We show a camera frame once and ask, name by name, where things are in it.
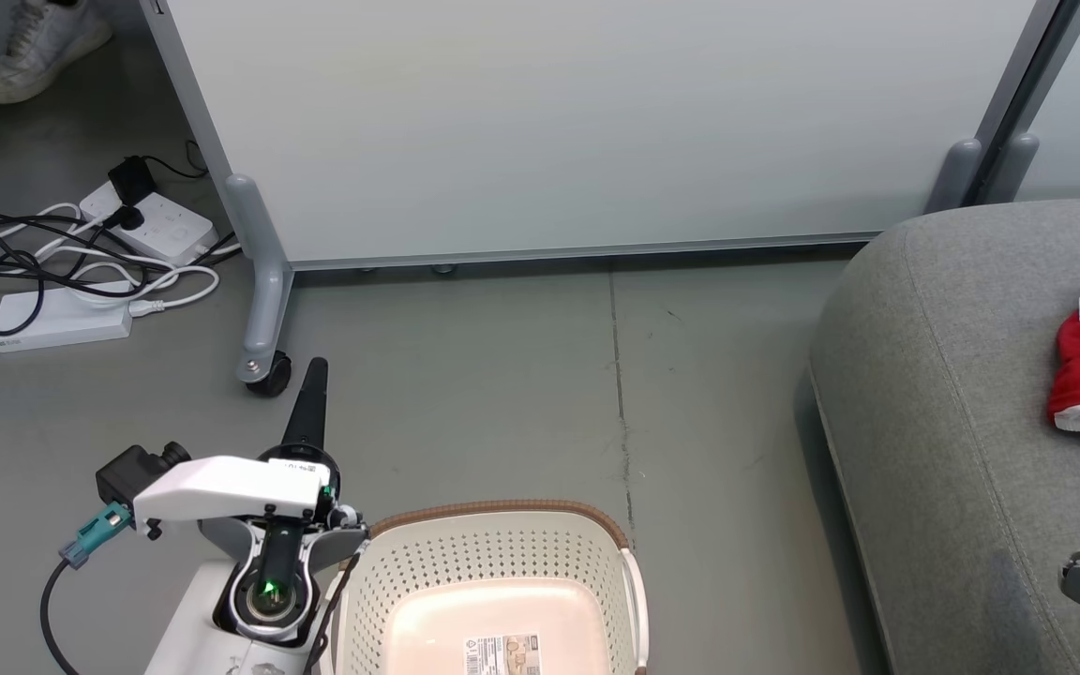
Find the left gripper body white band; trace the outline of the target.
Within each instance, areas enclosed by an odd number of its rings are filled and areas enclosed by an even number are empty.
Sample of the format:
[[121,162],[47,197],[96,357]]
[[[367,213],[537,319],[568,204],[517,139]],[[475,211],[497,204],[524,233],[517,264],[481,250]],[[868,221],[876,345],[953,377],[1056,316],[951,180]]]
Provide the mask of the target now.
[[299,518],[355,525],[339,502],[338,470],[307,458],[198,458],[172,468],[132,499],[133,519]]

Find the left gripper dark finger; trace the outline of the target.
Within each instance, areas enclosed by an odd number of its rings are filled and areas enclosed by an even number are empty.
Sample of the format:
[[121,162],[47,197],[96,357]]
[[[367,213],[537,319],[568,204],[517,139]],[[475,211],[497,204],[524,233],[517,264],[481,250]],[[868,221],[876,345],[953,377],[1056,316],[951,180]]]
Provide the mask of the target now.
[[294,409],[281,443],[324,448],[327,414],[327,376],[329,363],[312,357],[306,368],[303,383],[297,392]]

